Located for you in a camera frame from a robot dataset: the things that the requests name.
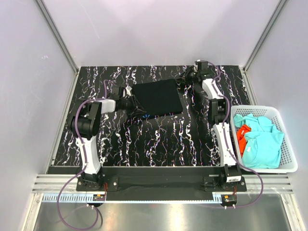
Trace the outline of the black t shirt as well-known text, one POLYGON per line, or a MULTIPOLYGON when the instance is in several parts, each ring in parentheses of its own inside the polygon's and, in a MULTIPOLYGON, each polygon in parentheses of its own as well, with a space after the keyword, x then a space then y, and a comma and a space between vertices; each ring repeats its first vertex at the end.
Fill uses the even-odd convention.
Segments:
POLYGON ((183 107, 177 87, 174 79, 133 85, 132 94, 144 110, 138 118, 146 120, 182 113, 183 107))

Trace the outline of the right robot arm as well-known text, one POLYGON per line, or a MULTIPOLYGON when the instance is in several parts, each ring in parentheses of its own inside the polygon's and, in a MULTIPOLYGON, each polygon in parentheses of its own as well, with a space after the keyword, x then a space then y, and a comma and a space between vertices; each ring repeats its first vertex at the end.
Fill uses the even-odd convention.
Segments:
POLYGON ((211 187, 235 194, 241 185, 242 174, 230 135, 231 103, 216 82, 220 74, 221 71, 213 63, 197 60, 180 74, 177 81, 185 84, 199 83, 206 92, 209 98, 207 120, 215 132, 221 157, 220 173, 211 187))

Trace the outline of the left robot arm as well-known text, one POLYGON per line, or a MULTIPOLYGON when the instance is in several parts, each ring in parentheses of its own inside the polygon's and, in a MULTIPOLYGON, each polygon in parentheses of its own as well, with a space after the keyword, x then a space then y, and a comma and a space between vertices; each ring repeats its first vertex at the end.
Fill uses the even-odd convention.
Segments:
POLYGON ((78 186, 86 190, 106 189, 102 165, 98 158, 96 136, 101 127, 103 114, 126 111, 128 115, 138 116, 146 113, 137 98, 132 94, 132 87, 115 87, 99 99, 81 99, 71 115, 69 128, 80 150, 82 167, 77 173, 78 186))

